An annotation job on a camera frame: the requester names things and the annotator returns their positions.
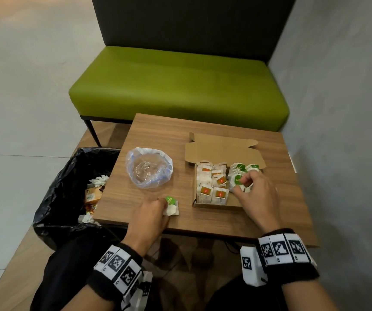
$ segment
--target gray wall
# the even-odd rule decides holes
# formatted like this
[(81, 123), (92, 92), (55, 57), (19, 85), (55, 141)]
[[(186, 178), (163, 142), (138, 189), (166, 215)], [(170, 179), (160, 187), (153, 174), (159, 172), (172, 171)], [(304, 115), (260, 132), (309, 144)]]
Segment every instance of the gray wall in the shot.
[(372, 0), (297, 0), (270, 68), (321, 248), (343, 310), (372, 310)]

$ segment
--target black pants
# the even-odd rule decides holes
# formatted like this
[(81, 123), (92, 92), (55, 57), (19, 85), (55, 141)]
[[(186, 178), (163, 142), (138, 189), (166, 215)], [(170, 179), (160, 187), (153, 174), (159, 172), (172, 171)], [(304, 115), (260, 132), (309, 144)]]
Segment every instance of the black pants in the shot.
[[(31, 311), (59, 311), (81, 289), (92, 268), (111, 243), (99, 235), (83, 235), (58, 249), (46, 264), (43, 280), (33, 297)], [(150, 292), (147, 310), (161, 309), (157, 295)], [(216, 291), (206, 306), (208, 311), (219, 310), (287, 310), (282, 290), (270, 285), (247, 285), (242, 275)]]

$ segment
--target plastic bag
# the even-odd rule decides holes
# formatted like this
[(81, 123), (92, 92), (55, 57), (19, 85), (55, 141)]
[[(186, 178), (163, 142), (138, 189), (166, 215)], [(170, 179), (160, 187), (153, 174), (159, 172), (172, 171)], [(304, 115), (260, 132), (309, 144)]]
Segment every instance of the plastic bag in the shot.
[(127, 173), (141, 188), (156, 188), (170, 180), (173, 161), (164, 152), (153, 148), (136, 147), (125, 158)]
[(58, 173), (33, 218), (33, 229), (51, 249), (86, 233), (109, 233), (96, 224), (79, 224), (85, 214), (85, 189), (90, 179), (110, 176), (120, 154), (115, 148), (78, 148)]

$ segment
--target green cushioned seat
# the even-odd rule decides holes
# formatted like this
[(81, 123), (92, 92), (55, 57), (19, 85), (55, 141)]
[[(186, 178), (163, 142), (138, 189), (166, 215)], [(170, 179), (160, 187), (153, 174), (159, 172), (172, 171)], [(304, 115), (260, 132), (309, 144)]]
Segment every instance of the green cushioned seat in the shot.
[(137, 112), (277, 131), (289, 109), (264, 62), (105, 47), (69, 90), (81, 116)]

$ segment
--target table top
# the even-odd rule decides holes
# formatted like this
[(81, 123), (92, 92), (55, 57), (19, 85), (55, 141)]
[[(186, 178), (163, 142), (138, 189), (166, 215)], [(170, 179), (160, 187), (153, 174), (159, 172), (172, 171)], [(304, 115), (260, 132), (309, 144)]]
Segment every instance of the table top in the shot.
[[(308, 246), (318, 240), (297, 176), (281, 133), (235, 126), (136, 114), (110, 179), (94, 213), (105, 224), (127, 225), (133, 208), (145, 196), (173, 196), (179, 202), (179, 216), (171, 216), (169, 231), (210, 233), (237, 239), (258, 238), (260, 230), (243, 211), (193, 207), (193, 165), (185, 161), (189, 132), (255, 139), (267, 168), (264, 174), (275, 183), (280, 195), (280, 215), (285, 227), (292, 228)], [(125, 157), (135, 147), (155, 148), (173, 160), (171, 180), (154, 189), (139, 189), (131, 182)]]

